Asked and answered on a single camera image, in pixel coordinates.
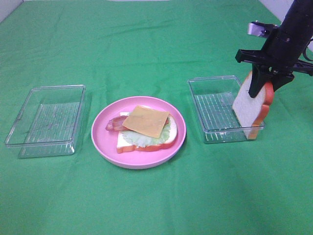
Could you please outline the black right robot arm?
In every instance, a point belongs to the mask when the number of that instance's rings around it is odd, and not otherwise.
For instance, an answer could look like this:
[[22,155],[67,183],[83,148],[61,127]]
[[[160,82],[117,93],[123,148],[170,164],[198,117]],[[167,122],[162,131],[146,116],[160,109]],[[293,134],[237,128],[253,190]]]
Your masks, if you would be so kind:
[[293,81],[293,72],[313,74],[313,65],[302,61],[313,36],[313,2],[295,0],[280,26],[260,22],[248,24],[248,34],[265,38],[260,50],[238,50],[237,62],[252,64],[249,95],[255,98],[266,82],[273,89]]

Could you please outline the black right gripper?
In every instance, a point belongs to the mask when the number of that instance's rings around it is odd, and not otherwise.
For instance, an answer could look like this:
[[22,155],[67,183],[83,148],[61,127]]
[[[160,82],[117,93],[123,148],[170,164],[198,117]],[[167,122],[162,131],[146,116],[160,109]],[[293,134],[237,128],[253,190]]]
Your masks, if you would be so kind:
[[[292,73],[281,72],[296,71],[312,76],[313,65],[299,59],[312,35],[311,28],[296,28],[287,32],[278,27],[266,38],[260,50],[238,50],[235,56],[237,62],[252,63],[252,77],[248,91],[251,98],[255,98],[267,82],[271,81],[275,92],[294,80]],[[270,67],[280,73],[272,77]]]

